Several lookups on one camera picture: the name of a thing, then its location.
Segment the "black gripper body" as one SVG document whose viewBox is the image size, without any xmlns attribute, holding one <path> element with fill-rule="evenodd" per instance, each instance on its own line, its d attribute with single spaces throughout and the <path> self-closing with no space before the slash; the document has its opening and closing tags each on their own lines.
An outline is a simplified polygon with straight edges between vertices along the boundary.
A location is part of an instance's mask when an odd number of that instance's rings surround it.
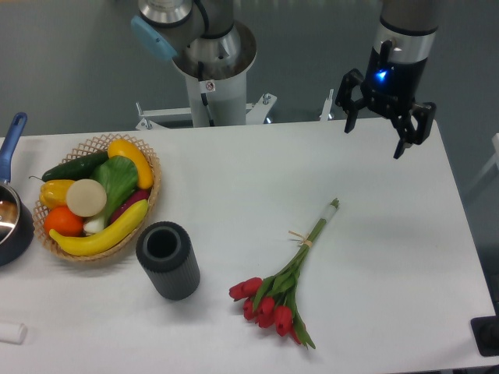
<svg viewBox="0 0 499 374">
<path fill-rule="evenodd" d="M 373 48 L 361 91 L 367 94 L 367 107 L 371 111 L 385 118 L 404 118 L 409 116 L 415 102 L 426 58 L 399 62 L 394 57 L 394 40 L 383 41 L 379 50 Z"/>
</svg>

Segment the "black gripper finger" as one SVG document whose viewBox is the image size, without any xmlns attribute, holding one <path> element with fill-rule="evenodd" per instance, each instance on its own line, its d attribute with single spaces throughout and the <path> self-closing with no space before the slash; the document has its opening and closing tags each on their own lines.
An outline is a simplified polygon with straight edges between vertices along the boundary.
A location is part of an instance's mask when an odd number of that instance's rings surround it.
<svg viewBox="0 0 499 374">
<path fill-rule="evenodd" d="M 412 145 L 420 145 L 428 138 L 436 110 L 437 105 L 433 102 L 413 102 L 408 112 L 392 119 L 392 125 L 399 136 L 394 159 L 400 158 Z"/>
<path fill-rule="evenodd" d="M 359 110 L 366 107 L 363 93 L 360 99 L 356 101 L 352 99 L 353 90 L 361 86 L 363 81 L 362 73 L 358 69 L 352 69 L 343 76 L 338 89 L 335 103 L 346 113 L 345 133 L 350 133 L 355 128 Z"/>
</svg>

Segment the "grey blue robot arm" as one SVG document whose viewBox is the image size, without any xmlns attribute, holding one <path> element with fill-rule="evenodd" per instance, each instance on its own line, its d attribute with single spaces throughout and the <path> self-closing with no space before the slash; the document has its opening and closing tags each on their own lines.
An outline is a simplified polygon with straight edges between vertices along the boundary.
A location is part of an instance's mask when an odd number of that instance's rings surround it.
<svg viewBox="0 0 499 374">
<path fill-rule="evenodd" d="M 156 58 L 183 74 L 196 127 L 261 123 L 268 108 L 246 107 L 246 74 L 257 55 L 252 32 L 235 20 L 230 1 L 141 1 L 131 27 Z M 398 134 L 395 156 L 430 134 L 436 106 L 416 90 L 438 28 L 435 1 L 386 1 L 365 72 L 347 72 L 331 104 L 354 129 L 367 108 L 388 119 Z"/>
</svg>

